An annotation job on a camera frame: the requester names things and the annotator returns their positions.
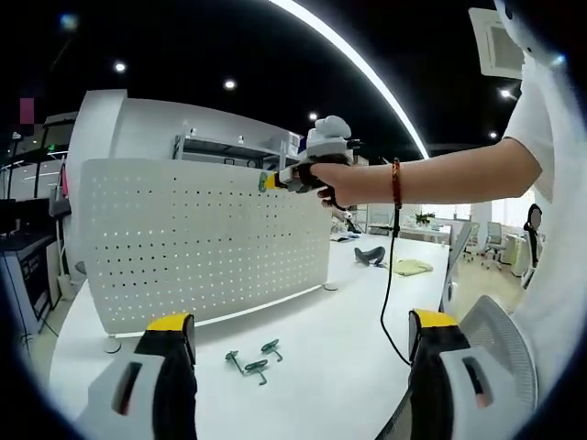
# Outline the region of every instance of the ceiling light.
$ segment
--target ceiling light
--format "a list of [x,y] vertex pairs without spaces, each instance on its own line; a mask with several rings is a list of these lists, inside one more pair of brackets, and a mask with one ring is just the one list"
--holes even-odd
[[283,10],[289,12],[293,16],[296,16],[304,23],[306,23],[313,30],[318,32],[322,37],[330,41],[338,50],[340,50],[349,60],[357,66],[357,68],[371,81],[379,93],[383,96],[383,99],[387,101],[387,104],[394,110],[397,117],[399,117],[405,129],[409,133],[410,137],[414,141],[417,148],[420,150],[424,159],[429,159],[428,152],[424,147],[424,143],[420,136],[415,131],[415,127],[407,117],[404,109],[395,99],[395,96],[389,91],[387,86],[383,83],[382,79],[377,76],[377,73],[373,68],[365,61],[359,53],[354,50],[347,41],[345,41],[339,34],[337,34],[329,25],[323,22],[320,18],[312,14],[304,7],[298,5],[293,0],[269,0],[271,3],[279,6]]
[[224,88],[227,90],[234,90],[237,87],[237,83],[234,80],[224,81]]
[[118,73],[122,73],[127,69],[127,65],[124,62],[117,62],[114,65],[114,70],[117,71]]

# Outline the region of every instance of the yellow cloth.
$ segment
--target yellow cloth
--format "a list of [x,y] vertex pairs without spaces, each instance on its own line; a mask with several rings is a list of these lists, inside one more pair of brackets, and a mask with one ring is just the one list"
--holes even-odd
[[432,270],[432,266],[418,259],[400,259],[393,263],[393,273],[399,273],[405,277]]

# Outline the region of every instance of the window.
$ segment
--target window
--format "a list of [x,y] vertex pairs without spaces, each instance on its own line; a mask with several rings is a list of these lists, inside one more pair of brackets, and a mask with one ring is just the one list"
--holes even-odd
[[492,202],[492,221],[504,226],[523,227],[528,218],[528,209],[534,202],[534,189],[516,199],[501,199]]
[[448,220],[471,220],[471,205],[463,204],[423,204],[422,213],[434,213],[436,218]]

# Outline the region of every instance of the desk partition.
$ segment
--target desk partition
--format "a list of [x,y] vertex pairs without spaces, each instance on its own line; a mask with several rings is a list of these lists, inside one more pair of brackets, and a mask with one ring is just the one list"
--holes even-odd
[[329,213],[314,193],[260,192],[259,178],[180,160],[84,163],[83,254],[108,334],[184,312],[214,322],[326,282]]

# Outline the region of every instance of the person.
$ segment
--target person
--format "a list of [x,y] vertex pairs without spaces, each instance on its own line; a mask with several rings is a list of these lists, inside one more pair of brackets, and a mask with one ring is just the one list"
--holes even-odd
[[542,210],[540,207],[532,203],[528,209],[528,219],[524,224],[524,230],[527,231],[530,238],[530,248],[532,249],[532,266],[536,267],[538,264],[538,228],[542,221]]
[[[522,94],[504,136],[492,146],[401,164],[401,200],[404,204],[474,204],[519,197],[534,185],[552,202],[553,211],[565,213],[549,229],[543,264],[514,312],[534,355],[542,402],[579,342],[587,311],[587,278],[584,270],[577,270],[587,235],[576,221],[584,217],[587,200],[587,135],[581,119],[583,102],[577,94],[568,93],[568,85],[560,87],[568,84],[564,57],[540,48],[527,27],[520,26],[519,16],[506,11],[501,2],[496,5],[525,58]],[[340,206],[394,201],[391,165],[319,163],[310,172],[335,190]],[[319,191],[318,197],[324,206],[331,205],[328,191]]]

